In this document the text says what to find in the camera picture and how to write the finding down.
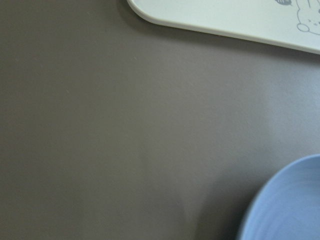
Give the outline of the blue round plate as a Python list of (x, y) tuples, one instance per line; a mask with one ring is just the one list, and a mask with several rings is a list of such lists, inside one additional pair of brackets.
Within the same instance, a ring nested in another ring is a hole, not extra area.
[(238, 240), (320, 238), (320, 156), (298, 159), (278, 171), (255, 195)]

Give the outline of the cream rabbit tray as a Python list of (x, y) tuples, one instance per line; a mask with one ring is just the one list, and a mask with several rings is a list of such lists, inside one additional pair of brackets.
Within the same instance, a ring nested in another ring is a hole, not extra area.
[(320, 53), (318, 0), (129, 0), (161, 26)]

